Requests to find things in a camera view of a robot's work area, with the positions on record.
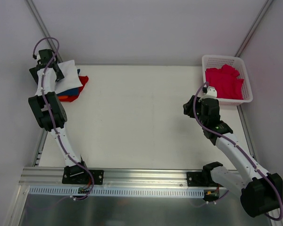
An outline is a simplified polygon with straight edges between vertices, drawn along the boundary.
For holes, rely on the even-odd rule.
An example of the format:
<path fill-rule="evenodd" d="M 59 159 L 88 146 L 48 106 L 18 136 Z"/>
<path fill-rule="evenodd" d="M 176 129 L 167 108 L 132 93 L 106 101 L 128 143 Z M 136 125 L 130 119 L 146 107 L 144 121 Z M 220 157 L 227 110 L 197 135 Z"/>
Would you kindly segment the white t shirt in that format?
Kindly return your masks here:
<path fill-rule="evenodd" d="M 82 83 L 79 79 L 77 67 L 74 60 L 58 63 L 60 70 L 62 71 L 64 78 L 56 82 L 55 92 L 60 94 L 69 89 L 82 87 Z"/>

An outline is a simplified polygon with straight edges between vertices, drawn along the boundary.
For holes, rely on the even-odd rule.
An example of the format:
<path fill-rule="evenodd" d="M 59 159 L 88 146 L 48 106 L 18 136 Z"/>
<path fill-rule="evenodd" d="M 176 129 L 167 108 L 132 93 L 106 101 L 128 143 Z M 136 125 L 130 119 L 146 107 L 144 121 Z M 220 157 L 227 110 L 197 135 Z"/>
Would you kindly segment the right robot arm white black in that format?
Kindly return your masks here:
<path fill-rule="evenodd" d="M 219 184 L 239 197 L 245 212 L 251 216 L 267 215 L 279 209 L 283 218 L 283 180 L 279 174 L 271 174 L 238 144 L 233 130 L 220 119 L 219 101 L 193 95 L 183 105 L 183 113 L 201 126 L 204 136 L 230 160 L 238 174 L 219 162 L 204 165 L 197 184 L 213 186 Z"/>

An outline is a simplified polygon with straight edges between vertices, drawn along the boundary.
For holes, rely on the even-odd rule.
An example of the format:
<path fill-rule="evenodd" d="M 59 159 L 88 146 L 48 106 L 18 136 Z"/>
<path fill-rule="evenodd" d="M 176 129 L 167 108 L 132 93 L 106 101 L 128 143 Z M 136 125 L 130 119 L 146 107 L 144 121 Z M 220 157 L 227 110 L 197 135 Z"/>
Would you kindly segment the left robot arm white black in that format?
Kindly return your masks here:
<path fill-rule="evenodd" d="M 29 106 L 38 125 L 56 141 L 65 166 L 74 170 L 73 179 L 83 184 L 88 181 L 89 172 L 84 169 L 86 166 L 82 156 L 70 144 L 66 128 L 67 114 L 55 92 L 56 83 L 65 76 L 53 50 L 40 50 L 39 54 L 33 54 L 33 58 L 37 60 L 37 65 L 29 71 L 37 82 L 37 91 L 28 99 Z"/>

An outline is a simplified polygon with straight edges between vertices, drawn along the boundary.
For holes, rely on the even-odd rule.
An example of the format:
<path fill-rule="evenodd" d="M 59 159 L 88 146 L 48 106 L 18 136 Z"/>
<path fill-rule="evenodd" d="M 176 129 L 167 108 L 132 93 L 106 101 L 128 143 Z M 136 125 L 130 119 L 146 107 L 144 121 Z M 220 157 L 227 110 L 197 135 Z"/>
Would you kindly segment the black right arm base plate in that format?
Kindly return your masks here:
<path fill-rule="evenodd" d="M 186 180 L 188 187 L 210 187 L 215 186 L 208 173 L 202 171 L 190 171 L 186 173 Z"/>

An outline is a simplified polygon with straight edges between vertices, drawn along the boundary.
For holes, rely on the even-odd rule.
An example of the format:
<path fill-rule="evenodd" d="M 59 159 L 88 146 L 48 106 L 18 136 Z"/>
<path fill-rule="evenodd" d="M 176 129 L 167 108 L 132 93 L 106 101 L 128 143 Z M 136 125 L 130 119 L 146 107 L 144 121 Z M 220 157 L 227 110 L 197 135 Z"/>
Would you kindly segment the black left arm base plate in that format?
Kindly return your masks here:
<path fill-rule="evenodd" d="M 87 185 L 89 182 L 94 185 L 102 185 L 104 179 L 104 171 L 98 169 L 90 169 L 89 172 L 93 176 L 94 183 L 92 182 L 92 178 L 86 170 L 81 167 L 74 166 L 66 166 L 64 167 L 62 184 L 67 185 Z"/>

